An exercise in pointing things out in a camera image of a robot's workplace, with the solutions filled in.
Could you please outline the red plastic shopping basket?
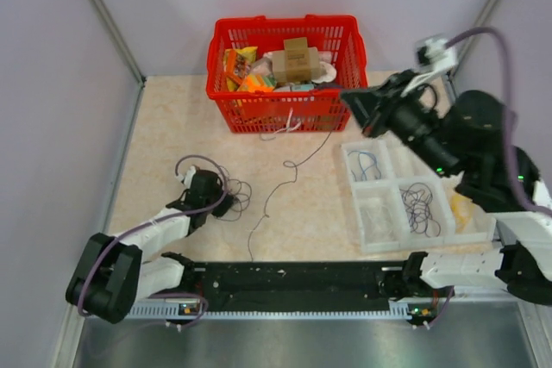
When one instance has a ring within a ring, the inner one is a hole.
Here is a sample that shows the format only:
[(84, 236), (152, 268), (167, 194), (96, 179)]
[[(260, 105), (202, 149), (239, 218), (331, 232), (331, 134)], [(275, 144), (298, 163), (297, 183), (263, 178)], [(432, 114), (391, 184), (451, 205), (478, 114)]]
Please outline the red plastic shopping basket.
[(236, 134), (342, 131), (342, 88), (367, 86), (351, 15), (224, 18), (207, 58), (207, 96)]

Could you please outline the orange sponge pack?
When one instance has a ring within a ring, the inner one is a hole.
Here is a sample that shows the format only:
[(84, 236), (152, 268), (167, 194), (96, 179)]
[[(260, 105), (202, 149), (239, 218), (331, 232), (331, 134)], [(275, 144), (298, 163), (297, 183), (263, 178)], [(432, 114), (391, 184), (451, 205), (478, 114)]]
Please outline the orange sponge pack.
[(238, 91), (256, 93), (272, 92), (277, 86), (273, 76), (248, 74), (238, 87)]

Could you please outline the white compartment tray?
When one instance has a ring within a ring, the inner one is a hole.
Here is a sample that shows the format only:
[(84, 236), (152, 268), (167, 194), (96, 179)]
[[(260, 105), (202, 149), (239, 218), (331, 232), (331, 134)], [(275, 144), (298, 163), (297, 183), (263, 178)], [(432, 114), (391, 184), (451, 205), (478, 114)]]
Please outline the white compartment tray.
[(392, 137), (341, 146), (361, 251), (427, 250), (493, 240), (496, 221)]

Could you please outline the orange snack packet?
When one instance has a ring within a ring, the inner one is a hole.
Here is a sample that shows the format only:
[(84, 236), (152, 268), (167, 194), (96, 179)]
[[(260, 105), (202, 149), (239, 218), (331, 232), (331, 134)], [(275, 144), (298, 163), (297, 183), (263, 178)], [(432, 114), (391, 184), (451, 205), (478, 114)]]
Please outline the orange snack packet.
[(226, 49), (223, 55), (223, 74), (228, 91), (236, 91), (256, 61), (257, 47)]

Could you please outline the pink white plush item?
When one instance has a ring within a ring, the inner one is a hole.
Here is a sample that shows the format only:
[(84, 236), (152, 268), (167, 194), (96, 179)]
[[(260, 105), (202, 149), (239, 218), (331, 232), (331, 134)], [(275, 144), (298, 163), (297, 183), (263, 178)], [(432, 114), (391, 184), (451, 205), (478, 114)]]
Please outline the pink white plush item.
[(332, 52), (320, 51), (318, 53), (320, 62), (320, 75), (317, 78), (312, 79), (313, 84), (331, 83), (336, 80), (337, 70), (332, 65)]

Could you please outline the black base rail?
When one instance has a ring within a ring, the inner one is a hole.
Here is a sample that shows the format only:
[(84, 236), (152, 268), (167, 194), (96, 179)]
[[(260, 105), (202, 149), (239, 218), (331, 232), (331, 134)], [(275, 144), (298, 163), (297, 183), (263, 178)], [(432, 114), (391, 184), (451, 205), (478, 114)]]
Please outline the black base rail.
[(192, 261), (165, 294), (196, 294), (210, 312), (348, 312), (387, 310), (403, 298), (446, 297), (416, 275), (409, 260), (325, 262)]

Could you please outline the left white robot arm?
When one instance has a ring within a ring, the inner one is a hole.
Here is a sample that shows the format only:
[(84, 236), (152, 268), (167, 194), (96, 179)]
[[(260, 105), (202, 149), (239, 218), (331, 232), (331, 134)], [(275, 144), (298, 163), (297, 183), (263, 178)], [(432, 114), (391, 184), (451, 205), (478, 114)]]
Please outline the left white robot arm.
[(125, 232), (94, 234), (88, 239), (65, 293), (80, 315), (116, 324), (136, 302), (163, 290), (186, 296), (195, 288), (189, 259), (162, 248), (199, 230), (210, 216), (219, 218), (235, 204), (225, 171), (191, 166), (175, 173), (184, 185), (181, 196), (157, 215)]

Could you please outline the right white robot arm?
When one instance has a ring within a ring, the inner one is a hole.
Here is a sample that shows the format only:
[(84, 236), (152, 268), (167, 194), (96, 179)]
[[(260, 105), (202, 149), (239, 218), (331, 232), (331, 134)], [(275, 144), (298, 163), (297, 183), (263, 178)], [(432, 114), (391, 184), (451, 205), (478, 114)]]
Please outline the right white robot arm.
[(550, 305), (551, 210), (538, 168), (512, 143), (511, 76), (503, 79), (502, 99), (468, 90), (445, 115), (422, 104), (430, 82), (457, 66), (456, 43), (441, 36), (420, 41), (417, 68), (339, 95), (364, 136), (391, 133), (439, 177), (457, 176), (456, 191), (505, 221), (516, 238), (481, 254), (414, 252), (400, 272), (402, 291), (420, 296), (456, 286), (495, 288), (528, 303)]

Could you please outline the brown cardboard box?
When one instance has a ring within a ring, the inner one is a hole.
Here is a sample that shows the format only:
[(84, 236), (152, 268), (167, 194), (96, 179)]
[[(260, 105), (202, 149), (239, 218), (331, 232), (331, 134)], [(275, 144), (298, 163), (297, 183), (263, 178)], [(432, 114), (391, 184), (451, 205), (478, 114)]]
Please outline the brown cardboard box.
[(278, 84), (310, 82), (320, 75), (318, 50), (306, 37), (284, 40), (284, 48), (273, 51), (271, 61)]

